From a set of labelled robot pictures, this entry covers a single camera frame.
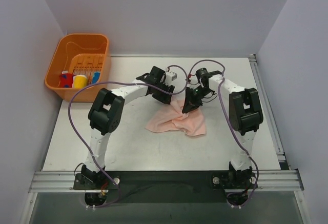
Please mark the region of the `pink towel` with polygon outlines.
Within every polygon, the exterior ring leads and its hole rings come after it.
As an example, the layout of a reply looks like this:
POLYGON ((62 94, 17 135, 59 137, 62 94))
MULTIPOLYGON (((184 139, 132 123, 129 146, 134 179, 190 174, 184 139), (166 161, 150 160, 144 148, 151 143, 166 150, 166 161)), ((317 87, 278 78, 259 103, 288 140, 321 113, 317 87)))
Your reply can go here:
POLYGON ((195 137, 207 133, 205 117, 200 109, 182 113, 184 100, 174 99, 161 107, 146 124, 153 133, 182 131, 186 136, 195 137))

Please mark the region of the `aluminium frame rail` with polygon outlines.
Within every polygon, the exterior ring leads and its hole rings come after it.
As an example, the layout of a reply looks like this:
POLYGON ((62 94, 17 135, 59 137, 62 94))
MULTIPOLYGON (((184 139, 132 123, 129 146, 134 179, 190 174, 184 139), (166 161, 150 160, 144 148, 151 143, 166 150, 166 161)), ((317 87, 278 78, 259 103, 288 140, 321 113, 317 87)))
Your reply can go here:
MULTIPOLYGON (((227 186, 218 171, 114 171, 119 187, 126 186, 193 186, 224 188, 226 191, 244 190, 245 186, 227 186)), ((72 171, 41 171, 34 173, 30 193, 99 193, 101 186, 81 182, 72 171)), ((261 170, 257 181, 259 191, 302 191, 304 186, 297 170, 261 170)))

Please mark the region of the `orange plastic basket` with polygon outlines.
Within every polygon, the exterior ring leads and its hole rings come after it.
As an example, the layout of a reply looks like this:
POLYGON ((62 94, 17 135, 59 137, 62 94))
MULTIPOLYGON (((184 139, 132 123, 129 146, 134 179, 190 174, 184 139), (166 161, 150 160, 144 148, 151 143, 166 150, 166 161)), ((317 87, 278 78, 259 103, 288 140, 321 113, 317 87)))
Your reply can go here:
POLYGON ((97 83, 108 80, 111 68, 110 41, 103 34, 75 33, 63 37, 55 50, 45 76, 45 85, 61 99, 70 101, 77 88, 60 88, 59 76, 63 71, 85 75, 92 84, 94 72, 100 72, 97 83))

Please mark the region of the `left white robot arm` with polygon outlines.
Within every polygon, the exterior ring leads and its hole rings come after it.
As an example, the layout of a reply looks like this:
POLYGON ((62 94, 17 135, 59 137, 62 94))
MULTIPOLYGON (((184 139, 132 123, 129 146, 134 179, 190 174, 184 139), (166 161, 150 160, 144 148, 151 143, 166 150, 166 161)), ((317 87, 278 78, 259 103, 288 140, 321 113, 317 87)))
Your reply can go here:
POLYGON ((169 104, 175 89, 172 82, 176 78, 176 73, 154 66, 150 73, 135 78, 126 86, 99 90, 88 113, 91 127, 90 142, 87 144, 89 153, 81 169, 81 176, 90 188, 98 189, 105 181, 108 141, 119 126, 124 106, 147 95, 163 104, 169 104))

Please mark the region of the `yellow rolled towel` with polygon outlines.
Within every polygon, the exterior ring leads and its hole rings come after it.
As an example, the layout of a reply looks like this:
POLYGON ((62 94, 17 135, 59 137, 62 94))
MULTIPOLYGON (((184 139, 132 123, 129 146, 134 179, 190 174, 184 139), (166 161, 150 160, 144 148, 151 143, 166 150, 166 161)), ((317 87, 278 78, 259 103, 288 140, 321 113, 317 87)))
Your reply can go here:
POLYGON ((88 85, 88 78, 85 75, 75 75, 73 77, 73 88, 84 88, 88 85))

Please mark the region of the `green blue yellow towel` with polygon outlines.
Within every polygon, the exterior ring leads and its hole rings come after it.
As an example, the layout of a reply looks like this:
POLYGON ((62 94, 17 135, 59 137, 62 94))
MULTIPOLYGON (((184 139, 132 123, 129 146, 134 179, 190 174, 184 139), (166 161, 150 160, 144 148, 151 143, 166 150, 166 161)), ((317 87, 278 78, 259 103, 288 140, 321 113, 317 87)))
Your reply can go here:
POLYGON ((93 77, 92 77, 92 84, 97 83, 99 78, 100 78, 100 72, 94 72, 93 77))

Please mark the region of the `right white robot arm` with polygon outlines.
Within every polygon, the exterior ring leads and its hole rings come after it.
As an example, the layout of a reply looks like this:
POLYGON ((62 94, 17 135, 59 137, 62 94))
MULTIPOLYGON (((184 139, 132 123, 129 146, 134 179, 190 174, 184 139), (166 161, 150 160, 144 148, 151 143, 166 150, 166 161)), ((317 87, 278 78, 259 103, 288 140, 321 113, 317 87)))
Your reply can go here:
POLYGON ((221 71, 208 72, 206 68, 198 69, 190 79, 197 80, 197 83, 195 87, 186 88, 182 113, 201 107, 208 94, 217 94, 228 127, 237 143, 236 152, 229 161, 226 179, 221 182, 225 181, 233 188, 251 183, 254 177, 251 151, 256 132, 263 122, 257 89, 241 87, 225 79, 221 71))

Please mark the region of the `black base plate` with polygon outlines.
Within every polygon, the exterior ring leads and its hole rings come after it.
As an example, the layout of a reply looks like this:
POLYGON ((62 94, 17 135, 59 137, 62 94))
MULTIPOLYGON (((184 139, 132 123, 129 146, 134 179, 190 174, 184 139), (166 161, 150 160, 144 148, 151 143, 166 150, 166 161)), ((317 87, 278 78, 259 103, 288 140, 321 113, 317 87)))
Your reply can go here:
MULTIPOLYGON (((122 189, 119 187, 114 176, 110 175, 99 185, 95 185, 77 173, 81 182, 86 182, 90 186, 101 186, 99 193, 84 193, 84 200, 90 206, 108 206, 123 203, 232 203, 234 205, 244 204, 254 193, 257 188, 256 175, 252 178, 251 183, 246 184, 229 184, 222 182, 227 186, 245 186, 244 190, 226 191, 224 188, 211 189, 210 187, 193 187, 193 186, 126 186, 122 189)), ((218 171, 221 179, 226 179, 228 170, 218 171)))

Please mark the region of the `red rolled towel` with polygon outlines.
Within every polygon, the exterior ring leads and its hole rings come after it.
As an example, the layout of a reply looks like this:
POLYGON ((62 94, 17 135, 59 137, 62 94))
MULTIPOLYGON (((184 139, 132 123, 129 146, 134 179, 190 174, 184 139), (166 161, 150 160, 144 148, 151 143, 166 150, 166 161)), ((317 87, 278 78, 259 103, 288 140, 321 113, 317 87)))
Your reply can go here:
POLYGON ((59 76, 59 87, 60 88, 72 88, 74 74, 63 71, 59 76))

